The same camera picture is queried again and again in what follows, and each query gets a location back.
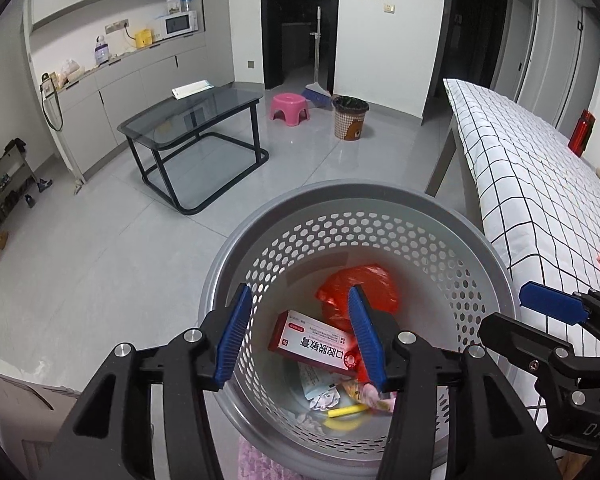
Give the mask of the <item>dark glass side table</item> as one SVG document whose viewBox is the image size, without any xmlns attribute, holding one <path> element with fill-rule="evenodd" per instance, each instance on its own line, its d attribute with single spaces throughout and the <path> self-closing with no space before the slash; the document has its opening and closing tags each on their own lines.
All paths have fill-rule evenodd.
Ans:
<svg viewBox="0 0 600 480">
<path fill-rule="evenodd" d="M 167 98 L 118 125 L 140 180 L 184 216 L 200 214 L 270 158 L 260 142 L 263 94 L 224 86 Z"/>
</svg>

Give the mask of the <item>yellow box on counter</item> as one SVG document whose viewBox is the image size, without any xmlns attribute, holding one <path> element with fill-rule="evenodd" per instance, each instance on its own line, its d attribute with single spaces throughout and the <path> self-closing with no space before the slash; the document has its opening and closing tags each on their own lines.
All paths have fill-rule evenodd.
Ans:
<svg viewBox="0 0 600 480">
<path fill-rule="evenodd" d="M 137 49 L 143 49 L 150 47 L 154 43 L 154 37 L 152 36 L 152 30 L 150 28 L 144 28 L 139 30 L 134 35 L 135 47 Z"/>
</svg>

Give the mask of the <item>pink plastic stool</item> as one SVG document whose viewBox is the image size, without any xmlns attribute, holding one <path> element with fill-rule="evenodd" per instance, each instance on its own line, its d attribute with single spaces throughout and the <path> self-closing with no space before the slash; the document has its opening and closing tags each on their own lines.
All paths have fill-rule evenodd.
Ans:
<svg viewBox="0 0 600 480">
<path fill-rule="evenodd" d="M 270 119 L 283 118 L 288 127 L 297 127 L 302 120 L 309 120 L 308 100 L 301 94 L 283 92 L 273 96 Z"/>
</svg>

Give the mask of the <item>red water bottle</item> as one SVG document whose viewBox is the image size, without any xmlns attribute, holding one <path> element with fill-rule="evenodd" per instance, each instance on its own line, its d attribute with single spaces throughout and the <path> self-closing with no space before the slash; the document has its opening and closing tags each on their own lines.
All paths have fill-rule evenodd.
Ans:
<svg viewBox="0 0 600 480">
<path fill-rule="evenodd" d="M 590 140 L 590 137 L 592 136 L 594 124 L 594 115 L 589 110 L 582 110 L 582 114 L 573 129 L 573 133 L 568 143 L 570 151 L 578 157 L 582 156 L 586 144 L 588 144 L 588 140 Z"/>
</svg>

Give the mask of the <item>grey counter cabinet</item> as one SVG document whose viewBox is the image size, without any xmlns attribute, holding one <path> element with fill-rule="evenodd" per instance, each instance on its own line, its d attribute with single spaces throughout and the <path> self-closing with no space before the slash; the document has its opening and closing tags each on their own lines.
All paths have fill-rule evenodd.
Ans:
<svg viewBox="0 0 600 480">
<path fill-rule="evenodd" d="M 228 40 L 216 46 L 194 32 L 123 55 L 82 75 L 53 96 L 42 111 L 69 172 L 89 179 L 126 147 L 118 125 L 198 80 L 224 86 L 234 80 Z"/>
</svg>

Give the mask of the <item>white paper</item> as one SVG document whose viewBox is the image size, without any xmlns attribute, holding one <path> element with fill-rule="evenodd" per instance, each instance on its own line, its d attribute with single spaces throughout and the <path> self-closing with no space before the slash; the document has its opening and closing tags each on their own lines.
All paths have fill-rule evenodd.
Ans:
<svg viewBox="0 0 600 480">
<path fill-rule="evenodd" d="M 340 403 L 340 393 L 336 388 L 323 391 L 309 400 L 311 411 L 328 412 Z"/>
</svg>

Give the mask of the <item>pink snack wrapper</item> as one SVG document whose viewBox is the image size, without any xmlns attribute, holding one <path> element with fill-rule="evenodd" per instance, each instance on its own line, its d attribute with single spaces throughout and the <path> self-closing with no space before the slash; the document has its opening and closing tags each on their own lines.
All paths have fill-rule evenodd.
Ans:
<svg viewBox="0 0 600 480">
<path fill-rule="evenodd" d="M 393 413 L 396 405 L 396 393 L 381 393 L 370 382 L 362 384 L 357 380 L 349 380 L 340 385 L 347 396 L 358 404 L 363 404 L 372 410 Z"/>
</svg>

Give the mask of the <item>white microwave oven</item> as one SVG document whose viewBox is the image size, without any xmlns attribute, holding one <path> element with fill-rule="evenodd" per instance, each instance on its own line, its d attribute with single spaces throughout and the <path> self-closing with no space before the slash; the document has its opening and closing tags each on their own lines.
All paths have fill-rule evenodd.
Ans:
<svg viewBox="0 0 600 480">
<path fill-rule="evenodd" d="M 155 41 L 191 34 L 198 30 L 198 15 L 195 10 L 166 14 L 152 21 L 152 36 Z"/>
</svg>

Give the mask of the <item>grey perforated laundry basket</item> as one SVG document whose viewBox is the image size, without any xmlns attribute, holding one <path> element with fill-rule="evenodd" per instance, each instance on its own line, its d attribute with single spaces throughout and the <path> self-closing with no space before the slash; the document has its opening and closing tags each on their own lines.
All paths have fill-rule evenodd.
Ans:
<svg viewBox="0 0 600 480">
<path fill-rule="evenodd" d="M 397 346 L 429 344 L 460 356 L 493 313 L 516 316 L 515 287 L 501 258 L 467 219 L 428 195 L 366 181 L 328 181 L 271 200 L 225 241 L 199 311 L 225 307 L 239 286 L 251 310 L 219 406 L 267 458 L 314 479 L 369 479 L 378 471 L 391 417 L 366 411 L 330 420 L 310 409 L 298 366 L 270 347 L 278 318 L 321 318 L 320 288 L 340 271 L 380 266 L 385 285 L 341 285 L 354 349 L 373 382 L 394 391 Z"/>
</svg>

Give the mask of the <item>shoe rack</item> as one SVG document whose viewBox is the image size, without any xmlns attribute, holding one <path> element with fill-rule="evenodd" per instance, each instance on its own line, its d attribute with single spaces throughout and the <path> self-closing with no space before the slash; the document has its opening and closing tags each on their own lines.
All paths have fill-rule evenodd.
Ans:
<svg viewBox="0 0 600 480">
<path fill-rule="evenodd" d="M 31 185 L 43 193 L 53 185 L 52 180 L 39 178 L 26 159 L 27 143 L 15 138 L 7 143 L 0 157 L 0 225 L 18 204 L 21 197 L 33 207 L 35 200 L 28 192 Z"/>
</svg>

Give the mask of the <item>red white medicine box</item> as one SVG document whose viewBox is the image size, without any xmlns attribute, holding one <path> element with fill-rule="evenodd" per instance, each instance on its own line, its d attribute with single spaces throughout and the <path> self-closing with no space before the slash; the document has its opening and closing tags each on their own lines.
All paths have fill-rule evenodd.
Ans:
<svg viewBox="0 0 600 480">
<path fill-rule="evenodd" d="M 278 316 L 268 350 L 341 375 L 354 376 L 358 371 L 353 335 L 295 310 Z"/>
</svg>

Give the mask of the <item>checkered white tablecloth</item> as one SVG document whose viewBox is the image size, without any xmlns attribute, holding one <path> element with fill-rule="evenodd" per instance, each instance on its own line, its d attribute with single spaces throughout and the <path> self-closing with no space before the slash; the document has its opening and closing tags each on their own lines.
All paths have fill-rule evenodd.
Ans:
<svg viewBox="0 0 600 480">
<path fill-rule="evenodd" d="M 600 290 L 600 180 L 566 138 L 506 96 L 459 79 L 444 88 L 475 182 L 481 222 L 514 289 Z"/>
</svg>

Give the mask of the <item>white flat box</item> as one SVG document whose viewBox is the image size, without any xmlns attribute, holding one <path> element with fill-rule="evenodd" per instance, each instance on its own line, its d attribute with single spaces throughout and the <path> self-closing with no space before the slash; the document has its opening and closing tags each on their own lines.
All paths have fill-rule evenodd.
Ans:
<svg viewBox="0 0 600 480">
<path fill-rule="evenodd" d="M 182 100 L 188 98 L 189 96 L 194 96 L 195 94 L 205 92 L 213 88 L 213 84 L 210 84 L 208 80 L 203 79 L 173 88 L 171 92 L 174 99 Z"/>
</svg>

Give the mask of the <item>brown waste bin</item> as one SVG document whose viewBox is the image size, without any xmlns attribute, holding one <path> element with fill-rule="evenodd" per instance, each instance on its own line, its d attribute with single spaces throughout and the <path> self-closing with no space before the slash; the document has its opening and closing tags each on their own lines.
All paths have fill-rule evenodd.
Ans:
<svg viewBox="0 0 600 480">
<path fill-rule="evenodd" d="M 362 136 L 370 104 L 353 96 L 335 96 L 332 106 L 335 111 L 335 136 L 343 141 L 357 141 Z"/>
</svg>

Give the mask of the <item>blue broom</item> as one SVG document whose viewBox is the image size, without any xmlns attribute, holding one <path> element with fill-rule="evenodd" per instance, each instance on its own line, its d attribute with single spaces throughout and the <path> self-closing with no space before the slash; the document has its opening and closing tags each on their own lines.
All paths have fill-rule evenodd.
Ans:
<svg viewBox="0 0 600 480">
<path fill-rule="evenodd" d="M 332 95 L 320 84 L 321 26 L 322 9 L 318 6 L 316 8 L 316 29 L 311 34 L 314 39 L 313 81 L 304 87 L 301 95 L 314 106 L 330 110 Z"/>
</svg>

